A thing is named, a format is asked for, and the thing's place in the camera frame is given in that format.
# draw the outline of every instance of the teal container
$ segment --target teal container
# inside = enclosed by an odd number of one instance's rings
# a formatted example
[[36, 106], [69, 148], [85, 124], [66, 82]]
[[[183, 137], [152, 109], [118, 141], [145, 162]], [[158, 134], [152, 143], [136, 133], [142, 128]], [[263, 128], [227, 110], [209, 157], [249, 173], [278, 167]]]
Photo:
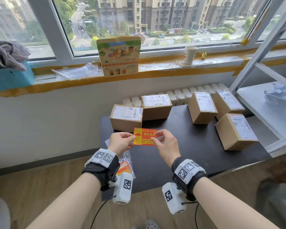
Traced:
[[26, 71], [17, 71], [14, 69], [0, 69], [0, 92], [13, 88], [27, 87], [34, 83], [35, 75], [29, 66], [28, 61], [24, 61]]

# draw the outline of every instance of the baseboard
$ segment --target baseboard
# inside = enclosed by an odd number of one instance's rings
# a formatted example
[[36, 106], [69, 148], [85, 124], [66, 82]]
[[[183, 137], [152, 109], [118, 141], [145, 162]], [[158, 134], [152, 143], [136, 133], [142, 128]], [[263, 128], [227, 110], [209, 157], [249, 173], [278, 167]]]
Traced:
[[84, 150], [84, 151], [80, 151], [80, 152], [76, 152], [72, 154], [65, 154], [65, 155], [61, 155], [58, 157], [47, 158], [47, 159], [43, 159], [43, 160], [39, 160], [35, 162], [28, 162], [28, 163], [24, 163], [20, 165], [14, 165], [14, 166], [6, 167], [6, 168], [1, 168], [0, 176], [4, 174], [9, 174], [9, 173], [15, 173], [15, 172], [26, 170], [26, 169], [36, 168], [36, 167], [43, 166], [43, 165], [49, 165], [49, 164], [53, 164], [57, 162], [71, 160], [74, 158], [81, 158], [81, 157], [89, 156], [89, 155], [94, 154], [97, 150], [99, 150], [99, 148], [88, 149], [88, 150]]

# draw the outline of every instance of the left hand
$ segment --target left hand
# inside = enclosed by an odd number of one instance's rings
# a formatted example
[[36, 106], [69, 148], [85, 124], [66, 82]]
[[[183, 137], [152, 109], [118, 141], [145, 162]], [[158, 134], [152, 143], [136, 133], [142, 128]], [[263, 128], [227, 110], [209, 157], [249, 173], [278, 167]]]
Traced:
[[108, 150], [113, 151], [120, 157], [123, 152], [130, 150], [134, 146], [132, 142], [135, 138], [136, 136], [129, 132], [115, 132], [110, 136]]

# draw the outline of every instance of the window frame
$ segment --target window frame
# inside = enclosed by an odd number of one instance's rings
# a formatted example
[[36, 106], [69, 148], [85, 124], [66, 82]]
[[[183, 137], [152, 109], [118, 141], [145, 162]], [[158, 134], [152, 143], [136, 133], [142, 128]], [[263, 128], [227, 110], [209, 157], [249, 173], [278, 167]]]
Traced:
[[[99, 55], [87, 54], [83, 56], [75, 56], [71, 44], [67, 38], [67, 34], [62, 26], [58, 11], [54, 4], [54, 0], [27, 0], [34, 12], [36, 19], [40, 23], [49, 45], [55, 55], [55, 58], [38, 58], [29, 61], [30, 65], [35, 67], [43, 66], [67, 66], [75, 64], [84, 64], [91, 61], [99, 62]], [[203, 48], [205, 52], [225, 52], [236, 50], [248, 50], [258, 47], [262, 42], [258, 39], [263, 33], [272, 17], [283, 3], [284, 0], [266, 0], [264, 6], [258, 13], [251, 28], [248, 30], [245, 39], [249, 40], [246, 45], [241, 45], [239, 40], [218, 41], [206, 45], [202, 43], [197, 46]], [[277, 44], [286, 43], [286, 39], [280, 40]], [[170, 45], [166, 48], [161, 46], [153, 46], [152, 49], [141, 51], [140, 58], [156, 57], [156, 56], [171, 56], [184, 53], [184, 46], [180, 44]]]

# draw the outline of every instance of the white cup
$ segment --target white cup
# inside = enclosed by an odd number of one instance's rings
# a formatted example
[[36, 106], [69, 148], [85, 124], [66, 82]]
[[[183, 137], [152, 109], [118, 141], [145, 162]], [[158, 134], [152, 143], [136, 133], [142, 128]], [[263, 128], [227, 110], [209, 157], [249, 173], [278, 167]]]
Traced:
[[184, 63], [185, 64], [192, 64], [197, 50], [198, 50], [198, 48], [195, 46], [185, 47], [185, 52], [184, 52]]

